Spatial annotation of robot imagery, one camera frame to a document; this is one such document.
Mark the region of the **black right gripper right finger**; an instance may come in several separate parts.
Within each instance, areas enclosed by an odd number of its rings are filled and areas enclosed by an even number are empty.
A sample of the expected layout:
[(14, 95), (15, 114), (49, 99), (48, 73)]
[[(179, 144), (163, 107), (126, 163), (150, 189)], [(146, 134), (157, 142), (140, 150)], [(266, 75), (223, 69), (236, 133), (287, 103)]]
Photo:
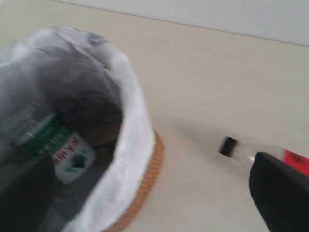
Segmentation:
[(309, 178), (265, 152), (250, 170), (249, 190), (271, 232), (309, 230)]

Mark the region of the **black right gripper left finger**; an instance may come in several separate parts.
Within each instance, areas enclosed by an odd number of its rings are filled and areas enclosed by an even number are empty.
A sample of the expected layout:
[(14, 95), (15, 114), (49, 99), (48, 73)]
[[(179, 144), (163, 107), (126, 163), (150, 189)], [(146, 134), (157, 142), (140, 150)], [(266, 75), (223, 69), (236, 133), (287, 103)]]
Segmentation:
[(36, 232), (52, 202), (55, 168), (51, 156), (25, 162), (0, 180), (0, 230)]

